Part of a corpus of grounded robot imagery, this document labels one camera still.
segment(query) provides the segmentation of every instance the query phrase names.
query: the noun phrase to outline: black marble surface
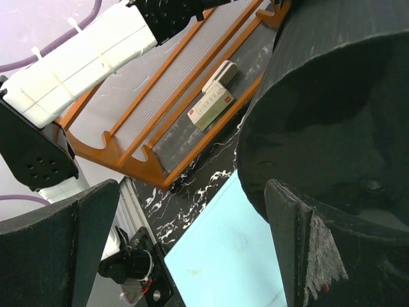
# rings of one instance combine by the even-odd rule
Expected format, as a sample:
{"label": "black marble surface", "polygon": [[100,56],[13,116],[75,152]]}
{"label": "black marble surface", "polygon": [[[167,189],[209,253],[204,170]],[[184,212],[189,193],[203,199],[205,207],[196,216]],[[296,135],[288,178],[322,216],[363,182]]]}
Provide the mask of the black marble surface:
{"label": "black marble surface", "polygon": [[139,201],[166,253],[236,169],[236,143],[247,106],[222,129],[170,191],[134,180]]}

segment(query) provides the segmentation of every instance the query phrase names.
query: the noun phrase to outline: bolt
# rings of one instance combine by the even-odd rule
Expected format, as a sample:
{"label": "bolt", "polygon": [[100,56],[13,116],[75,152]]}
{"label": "bolt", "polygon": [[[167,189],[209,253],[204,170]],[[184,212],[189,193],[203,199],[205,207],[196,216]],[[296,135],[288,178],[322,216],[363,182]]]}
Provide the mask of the bolt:
{"label": "bolt", "polygon": [[160,291],[159,291],[159,290],[155,290],[154,293],[153,293],[153,300],[154,300],[155,302],[159,301],[160,296],[161,296]]}

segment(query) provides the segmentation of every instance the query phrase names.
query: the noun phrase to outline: box with red logo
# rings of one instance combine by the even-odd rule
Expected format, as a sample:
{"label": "box with red logo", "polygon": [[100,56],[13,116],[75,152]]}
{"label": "box with red logo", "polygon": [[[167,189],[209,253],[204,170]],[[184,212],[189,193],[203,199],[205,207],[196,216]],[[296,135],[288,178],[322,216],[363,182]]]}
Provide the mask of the box with red logo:
{"label": "box with red logo", "polygon": [[187,116],[197,128],[204,131],[234,99],[220,82],[214,81]]}

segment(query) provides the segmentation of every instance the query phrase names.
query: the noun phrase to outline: light blue mat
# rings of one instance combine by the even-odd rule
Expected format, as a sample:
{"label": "light blue mat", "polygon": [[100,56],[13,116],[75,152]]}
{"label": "light blue mat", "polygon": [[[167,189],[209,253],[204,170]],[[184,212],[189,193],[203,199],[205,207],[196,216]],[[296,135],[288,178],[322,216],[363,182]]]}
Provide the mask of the light blue mat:
{"label": "light blue mat", "polygon": [[187,307],[285,307],[269,225],[235,172],[165,257]]}

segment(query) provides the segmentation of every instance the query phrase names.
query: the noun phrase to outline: white zip tie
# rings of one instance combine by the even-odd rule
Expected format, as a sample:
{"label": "white zip tie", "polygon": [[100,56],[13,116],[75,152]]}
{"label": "white zip tie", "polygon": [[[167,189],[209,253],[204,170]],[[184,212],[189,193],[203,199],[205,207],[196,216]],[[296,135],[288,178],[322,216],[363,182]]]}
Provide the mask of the white zip tie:
{"label": "white zip tie", "polygon": [[107,67],[109,70],[110,74],[116,74],[115,68],[108,62],[107,58],[94,46],[92,45],[89,40],[87,40],[86,35],[82,31],[82,29],[78,26],[77,22],[75,21],[74,18],[70,17],[68,18],[68,23],[75,29],[77,30],[78,34],[82,36],[82,38],[88,43],[88,45],[95,51],[96,55],[98,56],[98,59],[102,62],[102,65],[104,67]]}
{"label": "white zip tie", "polygon": [[59,85],[64,88],[64,90],[71,97],[71,99],[75,100],[75,96],[73,95],[73,93],[71,93],[71,91],[65,86],[64,82],[62,82],[57,77],[57,75],[52,71],[52,69],[47,65],[47,63],[45,62],[43,56],[40,53],[40,50],[37,47],[33,47],[31,49],[31,52],[34,53],[34,55],[38,58],[38,62],[41,63],[45,67],[46,71],[48,71],[50,73],[50,75],[59,83]]}

